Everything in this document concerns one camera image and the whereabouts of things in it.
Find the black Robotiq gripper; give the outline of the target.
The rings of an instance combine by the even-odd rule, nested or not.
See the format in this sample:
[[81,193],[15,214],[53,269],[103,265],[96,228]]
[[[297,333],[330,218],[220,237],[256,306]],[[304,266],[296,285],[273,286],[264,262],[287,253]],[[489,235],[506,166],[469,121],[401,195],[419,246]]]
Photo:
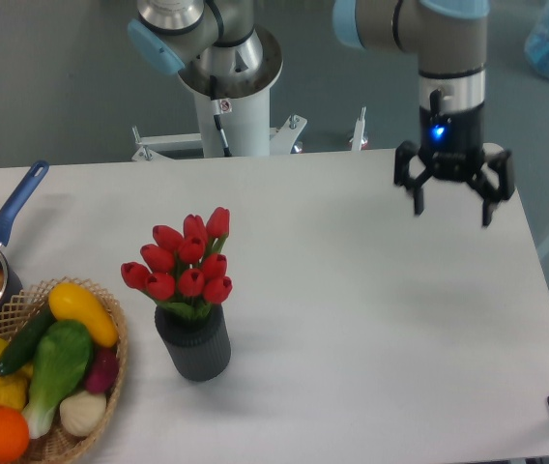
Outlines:
[[[430,178],[467,183],[482,199],[483,227],[491,224],[495,210],[515,192],[512,152],[483,151],[484,109],[483,103],[457,113],[419,109],[420,146],[402,142],[395,149],[393,172],[393,183],[412,196],[415,216],[424,211],[423,185]],[[410,170],[415,158],[424,166],[418,176]]]

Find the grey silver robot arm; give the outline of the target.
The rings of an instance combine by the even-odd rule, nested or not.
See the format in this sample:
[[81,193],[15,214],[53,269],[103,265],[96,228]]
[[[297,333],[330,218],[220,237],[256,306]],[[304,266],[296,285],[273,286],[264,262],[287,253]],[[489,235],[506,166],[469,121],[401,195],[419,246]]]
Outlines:
[[[250,1],[140,1],[128,34],[160,73],[192,92],[204,155],[271,153],[270,90],[282,69],[275,37]],[[510,151],[483,147],[489,4],[485,1],[338,1],[337,39],[349,47],[413,53],[419,68],[420,141],[395,151],[393,181],[416,214],[430,179],[464,183],[482,201],[482,221],[514,192]]]

